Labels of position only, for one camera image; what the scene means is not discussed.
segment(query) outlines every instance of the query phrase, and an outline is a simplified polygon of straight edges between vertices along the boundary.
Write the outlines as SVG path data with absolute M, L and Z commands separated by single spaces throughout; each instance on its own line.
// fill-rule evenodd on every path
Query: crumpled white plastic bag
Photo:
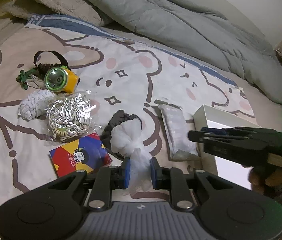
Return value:
M 134 195 L 140 190 L 150 189 L 152 155 L 145 149 L 141 138 L 141 122 L 135 118 L 125 121 L 111 131 L 111 150 L 119 152 L 123 157 L 130 157 L 129 193 Z

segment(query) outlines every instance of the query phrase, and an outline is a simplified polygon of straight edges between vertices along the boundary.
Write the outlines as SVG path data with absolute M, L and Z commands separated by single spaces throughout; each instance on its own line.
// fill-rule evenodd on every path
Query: metal screw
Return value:
M 89 207 L 92 208 L 103 208 L 105 203 L 102 200 L 92 200 L 89 202 Z
M 182 209 L 189 209 L 193 206 L 192 202 L 187 200 L 181 200 L 177 203 L 177 206 Z

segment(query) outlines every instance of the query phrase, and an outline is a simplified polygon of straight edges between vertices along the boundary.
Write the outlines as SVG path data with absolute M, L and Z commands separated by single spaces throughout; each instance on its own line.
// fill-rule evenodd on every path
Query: dark gray cloth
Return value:
M 257 85 L 282 103 L 282 67 L 264 37 L 187 0 L 88 0 L 127 29 Z

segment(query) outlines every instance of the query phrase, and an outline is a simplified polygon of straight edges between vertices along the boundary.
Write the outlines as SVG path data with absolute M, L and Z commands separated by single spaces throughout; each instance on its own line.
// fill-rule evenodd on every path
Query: bed sheet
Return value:
M 146 149 L 157 157 L 161 166 L 189 172 L 194 167 L 200 168 L 201 163 L 169 161 L 157 100 L 180 105 L 189 129 L 194 128 L 192 114 L 203 103 L 255 122 L 244 92 L 235 82 L 204 64 L 121 39 L 71 17 L 70 21 L 61 18 L 34 16 L 31 23 L 0 46 L 0 205 L 56 178 L 48 155 L 55 146 L 45 146 L 44 121 L 17 118 L 20 100 L 34 89 L 23 90 L 15 78 L 20 70 L 33 67 L 33 56 L 39 50 L 60 52 L 81 78 L 77 90 L 95 93 L 95 113 L 100 125 L 105 125 L 119 109 L 137 114 L 143 121 Z M 56 22 L 62 22 L 63 28 L 53 26 Z M 90 32 L 68 30 L 74 27 L 73 23 Z M 39 62 L 55 61 L 54 56 L 43 54 Z M 114 165 L 120 164 L 113 159 Z M 168 192 L 153 189 L 132 197 L 124 194 L 114 191 L 113 200 L 169 198 Z

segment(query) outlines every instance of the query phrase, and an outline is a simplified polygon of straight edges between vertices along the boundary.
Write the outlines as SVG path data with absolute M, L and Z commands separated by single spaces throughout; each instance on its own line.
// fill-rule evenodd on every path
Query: white box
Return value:
M 202 105 L 193 115 L 195 129 L 200 131 L 202 127 L 225 128 L 225 127 L 259 127 L 254 123 L 244 120 L 234 114 L 230 114 L 223 110 Z M 204 170 L 218 175 L 219 177 L 238 184 L 242 187 L 251 189 L 248 181 L 248 174 L 251 168 L 247 169 L 238 163 L 222 159 L 203 152 L 203 145 L 199 144 L 201 153 L 201 162 Z

